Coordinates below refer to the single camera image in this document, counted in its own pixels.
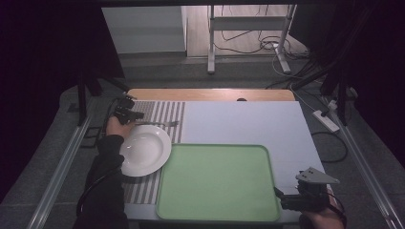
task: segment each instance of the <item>white plate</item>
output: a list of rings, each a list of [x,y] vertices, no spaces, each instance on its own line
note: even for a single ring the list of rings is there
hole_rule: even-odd
[[[172,142],[161,128],[136,126],[121,145],[119,153],[125,157],[122,173],[142,177],[157,171],[169,158]]]

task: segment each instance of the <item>white wall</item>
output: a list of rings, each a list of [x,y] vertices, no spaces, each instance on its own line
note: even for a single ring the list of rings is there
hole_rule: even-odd
[[[181,7],[103,8],[118,53],[185,52]]]

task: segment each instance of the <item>green tray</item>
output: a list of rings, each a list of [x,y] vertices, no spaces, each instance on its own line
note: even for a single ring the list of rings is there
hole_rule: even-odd
[[[268,151],[260,145],[173,144],[157,203],[162,219],[274,221]]]

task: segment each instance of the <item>striped placemat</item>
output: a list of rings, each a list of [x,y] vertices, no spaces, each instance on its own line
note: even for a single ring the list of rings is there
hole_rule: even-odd
[[[178,120],[180,124],[176,127],[160,127],[169,134],[172,143],[180,143],[184,107],[185,102],[136,101],[133,111],[145,113],[143,121],[163,122]],[[144,177],[124,176],[122,182],[122,187],[124,189],[124,202],[156,204],[160,183],[160,172],[161,169]]]

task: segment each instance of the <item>aluminum rail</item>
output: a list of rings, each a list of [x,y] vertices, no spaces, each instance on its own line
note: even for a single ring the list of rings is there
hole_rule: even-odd
[[[370,193],[372,194],[374,201],[380,209],[382,216],[386,220],[388,226],[391,229],[404,229],[404,224],[398,216],[393,203],[391,202],[384,188],[381,186],[380,182],[375,176],[372,168],[367,162],[367,159],[364,158],[363,153],[361,152],[360,147],[355,142],[349,127],[344,126],[342,122],[340,122],[340,119],[335,112],[330,112],[330,114],[333,121],[339,126],[341,134],[344,136],[344,138],[346,138],[349,149],[352,152],[352,159],[357,165],[361,176],[366,182],[366,185],[369,188]]]
[[[83,139],[84,135],[86,134],[86,130],[93,117],[94,107],[95,102],[92,98],[90,98],[88,105],[88,115],[85,118],[83,124],[79,127],[76,127],[75,132],[72,135],[72,138],[69,141],[69,144],[62,155],[62,158],[60,158],[59,164],[57,165],[53,173],[51,181],[49,182],[47,189],[42,195],[42,199],[39,201],[27,228],[37,229],[44,227],[48,215],[51,212],[53,204],[56,200],[56,197],[59,194],[62,184],[66,178],[66,175],[68,175],[69,169],[75,158],[75,154],[80,145],[81,139]]]

